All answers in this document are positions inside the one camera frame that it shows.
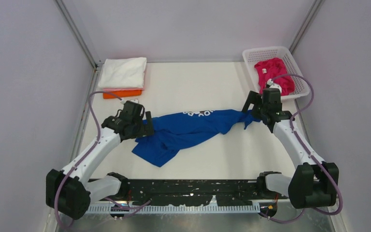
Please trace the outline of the blue panda print t-shirt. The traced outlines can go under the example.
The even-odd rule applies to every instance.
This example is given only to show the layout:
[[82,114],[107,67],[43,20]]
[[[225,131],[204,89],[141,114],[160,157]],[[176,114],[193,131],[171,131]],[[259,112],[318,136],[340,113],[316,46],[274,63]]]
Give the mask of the blue panda print t-shirt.
[[199,145],[218,134],[228,133],[237,123],[246,129],[260,122],[251,111],[233,109],[179,112],[152,118],[154,134],[135,140],[132,153],[162,167],[182,149]]

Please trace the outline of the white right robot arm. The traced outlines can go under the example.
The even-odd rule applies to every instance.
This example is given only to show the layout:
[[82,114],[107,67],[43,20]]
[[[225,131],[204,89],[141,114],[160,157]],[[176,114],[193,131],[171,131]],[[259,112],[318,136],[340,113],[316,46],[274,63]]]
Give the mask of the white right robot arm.
[[291,112],[282,109],[280,90],[250,91],[242,112],[249,113],[268,127],[296,168],[292,177],[274,171],[260,173],[257,194],[265,199],[274,193],[282,194],[296,209],[335,205],[340,195],[339,168],[333,162],[326,162],[311,148]]

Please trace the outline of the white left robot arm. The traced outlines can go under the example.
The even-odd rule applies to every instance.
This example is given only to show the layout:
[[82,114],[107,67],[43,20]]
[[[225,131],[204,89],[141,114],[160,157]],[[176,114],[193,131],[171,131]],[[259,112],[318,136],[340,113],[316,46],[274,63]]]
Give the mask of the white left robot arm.
[[123,200],[128,196],[128,179],[118,173],[104,178],[90,178],[106,156],[123,141],[154,134],[151,113],[144,106],[127,101],[115,116],[97,124],[98,134],[92,144],[60,171],[52,169],[46,176],[46,205],[72,219],[80,219],[89,206],[106,197]]

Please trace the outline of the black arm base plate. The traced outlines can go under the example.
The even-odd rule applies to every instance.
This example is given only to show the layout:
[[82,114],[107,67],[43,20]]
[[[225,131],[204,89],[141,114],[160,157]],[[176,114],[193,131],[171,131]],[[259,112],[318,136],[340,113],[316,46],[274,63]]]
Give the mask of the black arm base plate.
[[262,188],[256,180],[174,180],[128,179],[114,201],[151,206],[207,206],[216,200],[220,206],[246,206],[254,200],[274,200],[279,194]]

